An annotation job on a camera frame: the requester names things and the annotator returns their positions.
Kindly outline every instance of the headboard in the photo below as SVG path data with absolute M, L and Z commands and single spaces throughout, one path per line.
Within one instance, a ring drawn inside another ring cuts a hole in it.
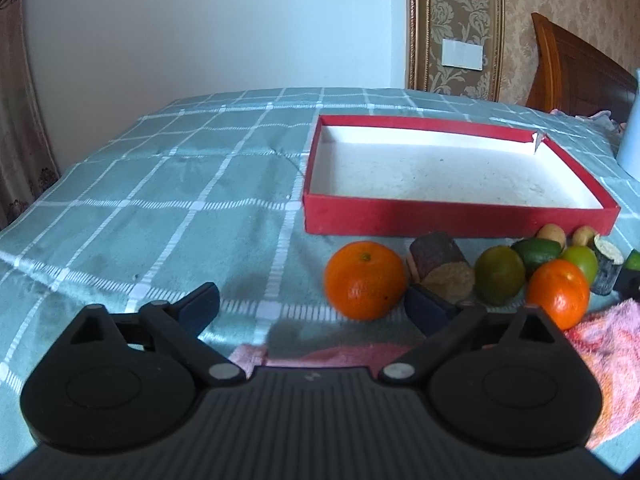
M 623 123 L 629 117 L 638 83 L 629 72 L 586 41 L 532 13 L 540 60 L 527 106 L 568 115 L 611 110 Z

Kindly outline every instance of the white wall switch plate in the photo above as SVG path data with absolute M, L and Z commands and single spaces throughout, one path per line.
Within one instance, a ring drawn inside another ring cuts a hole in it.
M 482 70 L 482 45 L 442 40 L 442 65 Z

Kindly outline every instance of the avocado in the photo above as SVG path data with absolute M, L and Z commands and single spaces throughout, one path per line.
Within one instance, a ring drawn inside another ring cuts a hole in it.
M 562 252 L 562 246 L 558 242 L 544 238 L 525 238 L 514 243 L 511 249 L 522 259 L 527 279 L 540 265 L 555 260 Z

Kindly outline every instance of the pink towel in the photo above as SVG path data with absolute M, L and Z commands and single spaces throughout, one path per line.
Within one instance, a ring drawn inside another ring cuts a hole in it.
M 587 447 L 640 420 L 640 304 L 627 300 L 588 315 L 565 332 L 602 390 L 602 413 Z
M 565 335 L 602 389 L 602 413 L 587 447 L 614 438 L 640 419 L 640 304 L 625 301 L 587 316 Z M 240 345 L 230 359 L 251 375 L 255 366 L 368 366 L 374 377 L 407 347 L 393 344 L 338 346 L 299 359 L 271 359 L 264 346 Z

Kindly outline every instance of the ribbed black surface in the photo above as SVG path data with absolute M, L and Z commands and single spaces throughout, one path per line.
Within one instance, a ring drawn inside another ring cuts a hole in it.
M 8 480 L 605 480 L 585 450 L 502 457 L 457 441 L 411 390 L 381 386 L 364 368 L 260 368 L 212 390 L 163 441 L 112 457 L 39 448 Z

